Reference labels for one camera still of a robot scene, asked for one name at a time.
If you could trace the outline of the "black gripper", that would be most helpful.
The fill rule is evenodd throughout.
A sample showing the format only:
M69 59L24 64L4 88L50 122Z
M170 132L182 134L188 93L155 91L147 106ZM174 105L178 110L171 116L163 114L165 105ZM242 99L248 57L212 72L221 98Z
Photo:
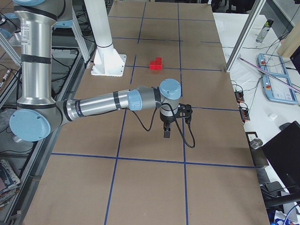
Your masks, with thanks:
M176 117L165 116L161 113L160 119L164 123L164 138L170 138L170 135L171 135L171 125L170 124L175 122Z

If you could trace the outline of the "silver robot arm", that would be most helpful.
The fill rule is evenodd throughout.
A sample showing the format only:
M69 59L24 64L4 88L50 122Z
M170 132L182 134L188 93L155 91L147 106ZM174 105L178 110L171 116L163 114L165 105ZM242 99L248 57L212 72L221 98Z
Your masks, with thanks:
M165 79L157 87L139 86L96 97L52 97L52 31L73 12L70 0L16 0L14 12L21 22L22 95L11 115L11 131L24 141L37 142L79 118L128 109L160 111L164 137L179 116L181 84Z

